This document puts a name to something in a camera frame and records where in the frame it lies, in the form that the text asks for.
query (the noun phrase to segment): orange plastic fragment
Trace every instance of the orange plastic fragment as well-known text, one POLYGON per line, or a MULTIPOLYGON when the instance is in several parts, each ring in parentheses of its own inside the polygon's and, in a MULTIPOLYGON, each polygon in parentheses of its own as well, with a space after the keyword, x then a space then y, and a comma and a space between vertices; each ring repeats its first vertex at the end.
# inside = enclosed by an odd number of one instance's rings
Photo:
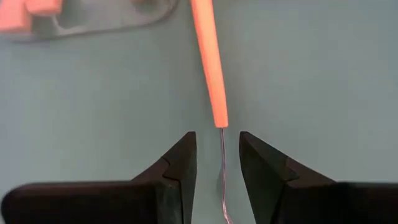
POLYGON ((36 16, 54 16, 62 12, 62 0, 26 0, 26 8, 36 16))
POLYGON ((0 32, 30 32, 32 18, 26 10, 24 0, 2 0, 0 4, 0 32))

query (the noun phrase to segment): black tool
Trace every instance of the black tool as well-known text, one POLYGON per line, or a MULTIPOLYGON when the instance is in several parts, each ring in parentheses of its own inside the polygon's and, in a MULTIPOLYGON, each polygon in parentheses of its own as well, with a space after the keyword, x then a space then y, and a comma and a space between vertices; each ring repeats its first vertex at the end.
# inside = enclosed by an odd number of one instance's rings
POLYGON ((247 132, 239 154, 257 224, 398 223, 398 184, 335 182, 247 132))
POLYGON ((190 224, 197 144, 187 133, 131 181, 28 184, 9 192, 6 224, 190 224))

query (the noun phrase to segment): light blue surface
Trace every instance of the light blue surface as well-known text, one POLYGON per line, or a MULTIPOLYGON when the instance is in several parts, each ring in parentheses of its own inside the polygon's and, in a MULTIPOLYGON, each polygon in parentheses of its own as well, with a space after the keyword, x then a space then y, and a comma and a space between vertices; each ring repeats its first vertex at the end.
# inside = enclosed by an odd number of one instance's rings
MULTIPOLYGON (((393 0, 215 1, 235 223, 254 223, 240 130, 337 180, 398 181, 397 9, 393 0)), ((130 179, 195 130, 193 223, 223 223, 218 131, 187 1, 146 29, 0 42, 0 68, 0 195, 32 181, 130 179)))

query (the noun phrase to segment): gray object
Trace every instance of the gray object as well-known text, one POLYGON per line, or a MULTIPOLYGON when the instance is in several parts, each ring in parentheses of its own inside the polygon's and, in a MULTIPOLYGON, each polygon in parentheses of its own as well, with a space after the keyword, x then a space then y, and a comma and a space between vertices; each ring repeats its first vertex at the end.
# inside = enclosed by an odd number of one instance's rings
POLYGON ((32 33, 5 36, 31 41, 141 27, 166 18, 176 4, 177 0, 64 0, 60 15, 34 16, 32 33))

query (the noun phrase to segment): wire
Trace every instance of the wire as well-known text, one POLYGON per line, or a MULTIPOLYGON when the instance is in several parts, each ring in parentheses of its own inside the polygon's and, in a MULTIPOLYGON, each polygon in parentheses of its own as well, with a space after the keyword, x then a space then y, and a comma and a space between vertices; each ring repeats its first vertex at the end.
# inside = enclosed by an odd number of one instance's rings
POLYGON ((224 129, 220 129, 221 139, 221 168, 223 170, 223 214, 227 224, 233 224, 231 217, 226 209, 226 197, 225 197, 225 186, 226 186, 226 164, 225 164, 225 141, 224 141, 224 129))

